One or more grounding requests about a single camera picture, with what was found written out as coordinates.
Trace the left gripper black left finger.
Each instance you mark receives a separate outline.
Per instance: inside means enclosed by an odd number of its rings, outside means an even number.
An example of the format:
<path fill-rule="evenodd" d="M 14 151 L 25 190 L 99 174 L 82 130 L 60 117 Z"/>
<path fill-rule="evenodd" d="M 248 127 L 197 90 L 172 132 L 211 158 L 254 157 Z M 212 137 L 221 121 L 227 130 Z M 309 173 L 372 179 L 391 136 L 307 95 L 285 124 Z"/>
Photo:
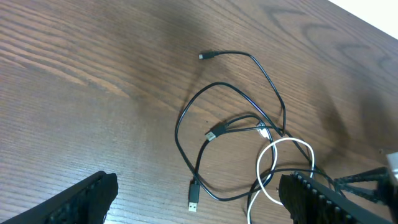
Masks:
<path fill-rule="evenodd" d="M 98 171 L 3 224 L 103 224 L 117 195 L 117 175 Z"/>

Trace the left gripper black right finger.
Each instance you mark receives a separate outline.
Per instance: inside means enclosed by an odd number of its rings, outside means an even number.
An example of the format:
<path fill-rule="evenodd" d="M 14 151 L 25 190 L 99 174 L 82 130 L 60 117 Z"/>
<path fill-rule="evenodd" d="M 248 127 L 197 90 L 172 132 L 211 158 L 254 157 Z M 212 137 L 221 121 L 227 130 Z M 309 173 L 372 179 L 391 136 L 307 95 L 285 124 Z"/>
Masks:
<path fill-rule="evenodd" d="M 295 171 L 281 177 L 280 201 L 294 223 L 391 224 L 389 220 L 340 194 L 345 190 L 371 202 L 381 203 L 394 213 L 394 185 L 388 171 L 370 170 L 335 179 L 332 184 L 336 186 L 336 191 Z"/>

